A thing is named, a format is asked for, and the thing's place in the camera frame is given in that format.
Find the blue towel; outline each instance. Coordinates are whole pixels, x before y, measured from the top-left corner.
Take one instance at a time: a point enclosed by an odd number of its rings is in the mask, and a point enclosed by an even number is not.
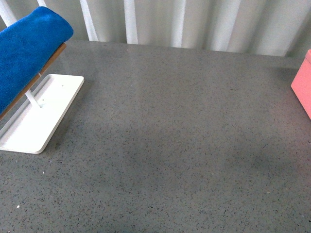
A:
[[[0,32],[0,114],[72,35],[69,23],[46,7]]]

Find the curtain fold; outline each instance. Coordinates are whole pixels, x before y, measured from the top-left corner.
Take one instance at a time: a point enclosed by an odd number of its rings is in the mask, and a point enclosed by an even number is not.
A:
[[[304,57],[311,0],[0,0],[0,30],[47,6],[73,39]]]

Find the white stand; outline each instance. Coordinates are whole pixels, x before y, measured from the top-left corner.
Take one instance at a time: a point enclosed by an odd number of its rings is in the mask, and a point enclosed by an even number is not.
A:
[[[0,150],[39,154],[80,90],[81,76],[49,74],[0,130]]]

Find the pink box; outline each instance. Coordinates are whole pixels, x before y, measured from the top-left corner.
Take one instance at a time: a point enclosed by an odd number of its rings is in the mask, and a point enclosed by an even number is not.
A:
[[[308,50],[292,82],[292,89],[311,119],[311,50]]]

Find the gray countertop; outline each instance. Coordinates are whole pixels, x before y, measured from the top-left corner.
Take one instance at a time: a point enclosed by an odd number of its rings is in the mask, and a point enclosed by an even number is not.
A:
[[[0,232],[311,232],[301,60],[67,45],[47,74],[85,83],[43,153],[0,151]]]

